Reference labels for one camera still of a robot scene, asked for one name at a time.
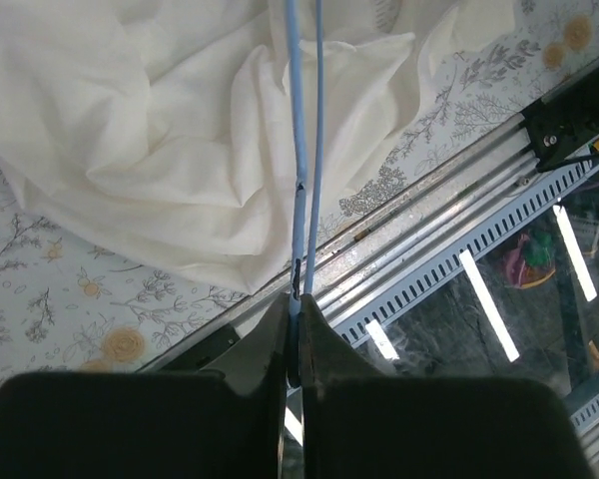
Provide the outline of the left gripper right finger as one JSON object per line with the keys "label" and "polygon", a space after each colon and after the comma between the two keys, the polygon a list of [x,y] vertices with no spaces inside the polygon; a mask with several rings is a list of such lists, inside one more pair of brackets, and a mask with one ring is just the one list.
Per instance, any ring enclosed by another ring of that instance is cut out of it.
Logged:
{"label": "left gripper right finger", "polygon": [[561,399],[503,377],[380,373],[304,296],[298,321],[308,478],[589,478]]}

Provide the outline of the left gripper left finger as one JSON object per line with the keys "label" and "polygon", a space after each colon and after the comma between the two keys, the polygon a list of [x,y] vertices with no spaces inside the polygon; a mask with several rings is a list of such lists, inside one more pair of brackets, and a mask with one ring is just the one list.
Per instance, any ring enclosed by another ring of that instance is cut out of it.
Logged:
{"label": "left gripper left finger", "polygon": [[0,478],[277,478],[289,299],[196,372],[31,372],[0,386]]}

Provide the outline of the white shirt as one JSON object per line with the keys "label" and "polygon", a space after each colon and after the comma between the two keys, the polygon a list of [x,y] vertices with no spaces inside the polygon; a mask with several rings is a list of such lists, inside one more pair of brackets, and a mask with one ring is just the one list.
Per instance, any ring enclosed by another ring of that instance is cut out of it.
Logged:
{"label": "white shirt", "polygon": [[[321,199],[360,189],[510,1],[299,1]],[[0,1],[0,169],[19,205],[189,280],[252,293],[291,255],[291,61],[280,1]]]}

